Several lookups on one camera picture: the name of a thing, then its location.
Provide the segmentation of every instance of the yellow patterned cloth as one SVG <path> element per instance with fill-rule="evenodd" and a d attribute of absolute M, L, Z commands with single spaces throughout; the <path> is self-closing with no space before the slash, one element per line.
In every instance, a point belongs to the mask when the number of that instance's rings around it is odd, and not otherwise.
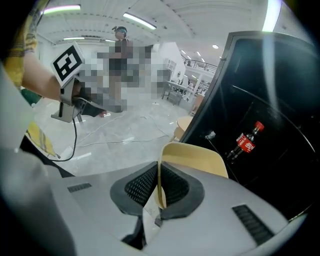
<path fill-rule="evenodd" d="M 38 0 L 21 29 L 17 31 L 15 42 L 8 51 L 4 60 L 4 69 L 18 90 L 21 89 L 24 76 L 24 56 L 27 52 L 34 52 L 37 46 L 37 25 L 40 21 L 41 12 L 44 10 L 49 0 Z M 46 153 L 55 156 L 56 153 L 50 139 L 32 121 L 26 132 L 30 139 Z"/>

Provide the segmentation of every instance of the pixelated area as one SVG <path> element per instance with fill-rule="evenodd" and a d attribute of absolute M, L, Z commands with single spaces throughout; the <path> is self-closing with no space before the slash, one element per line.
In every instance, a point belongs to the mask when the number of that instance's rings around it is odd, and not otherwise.
<path fill-rule="evenodd" d="M 150 47 L 130 46 L 125 57 L 115 46 L 85 58 L 79 72 L 84 92 L 103 109 L 122 109 L 154 102 L 168 80 L 163 60 Z"/>

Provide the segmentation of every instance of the white floor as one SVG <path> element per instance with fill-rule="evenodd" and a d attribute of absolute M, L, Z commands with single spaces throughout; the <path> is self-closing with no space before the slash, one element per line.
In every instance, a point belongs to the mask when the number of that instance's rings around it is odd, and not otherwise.
<path fill-rule="evenodd" d="M 36 123 L 50 138 L 62 160 L 72 154 L 75 132 L 72 122 L 51 118 L 58 108 L 58 102 L 41 99 L 33 111 Z M 82 116 L 83 123 L 76 120 L 77 146 L 74 157 L 57 164 L 75 176 L 85 176 L 157 161 L 162 147 L 174 134 L 177 119 L 187 115 L 187 110 L 159 99 L 156 104 L 139 106 L 122 113 L 108 113 L 102 118 Z M 160 229 L 154 224 L 158 214 L 152 195 L 143 210 L 147 242 Z"/>

